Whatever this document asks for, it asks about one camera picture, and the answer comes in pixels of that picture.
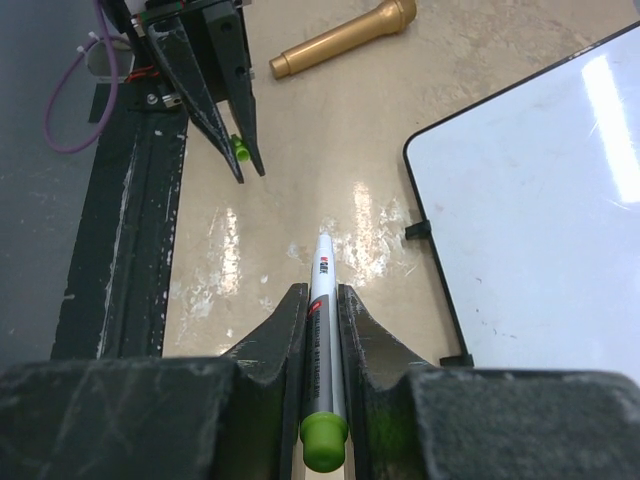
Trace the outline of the green marker cap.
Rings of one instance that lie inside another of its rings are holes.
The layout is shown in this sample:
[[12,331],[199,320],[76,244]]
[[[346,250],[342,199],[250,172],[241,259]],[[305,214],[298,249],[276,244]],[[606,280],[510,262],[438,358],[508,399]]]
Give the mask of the green marker cap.
[[231,144],[233,146],[234,155],[238,162],[246,162],[251,158],[250,152],[243,140],[236,134],[230,137]]

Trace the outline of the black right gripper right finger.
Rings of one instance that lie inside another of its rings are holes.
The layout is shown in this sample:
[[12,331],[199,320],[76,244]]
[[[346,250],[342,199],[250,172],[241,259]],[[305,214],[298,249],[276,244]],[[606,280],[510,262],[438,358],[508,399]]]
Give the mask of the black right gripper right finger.
[[639,389],[600,371],[440,368],[338,289],[349,479],[635,479]]

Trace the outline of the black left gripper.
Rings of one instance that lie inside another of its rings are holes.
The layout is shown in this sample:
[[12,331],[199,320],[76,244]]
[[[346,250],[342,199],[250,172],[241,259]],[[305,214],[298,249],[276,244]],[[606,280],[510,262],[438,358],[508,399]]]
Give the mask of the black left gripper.
[[141,65],[176,93],[192,123],[244,182],[217,104],[229,104],[259,176],[256,101],[242,1],[104,1],[116,29],[132,42]]

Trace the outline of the white whiteboard black frame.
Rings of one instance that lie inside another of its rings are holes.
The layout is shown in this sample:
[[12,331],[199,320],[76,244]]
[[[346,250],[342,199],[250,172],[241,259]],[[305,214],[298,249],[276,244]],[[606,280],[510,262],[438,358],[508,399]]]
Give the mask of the white whiteboard black frame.
[[639,28],[416,133],[404,161],[461,351],[639,375]]

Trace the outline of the white green whiteboard marker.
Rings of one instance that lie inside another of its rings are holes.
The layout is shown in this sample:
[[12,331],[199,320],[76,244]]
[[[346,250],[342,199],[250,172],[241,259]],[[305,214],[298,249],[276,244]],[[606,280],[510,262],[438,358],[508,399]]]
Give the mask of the white green whiteboard marker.
[[348,431],[334,248],[331,236],[322,233],[312,262],[306,317],[299,430],[306,467],[317,473],[339,469],[345,461]]

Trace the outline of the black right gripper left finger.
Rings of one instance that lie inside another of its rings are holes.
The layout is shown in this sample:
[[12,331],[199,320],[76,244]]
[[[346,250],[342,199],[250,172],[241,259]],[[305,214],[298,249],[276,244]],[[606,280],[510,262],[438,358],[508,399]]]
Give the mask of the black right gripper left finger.
[[301,479],[308,287],[218,357],[64,360],[1,374],[5,479]]

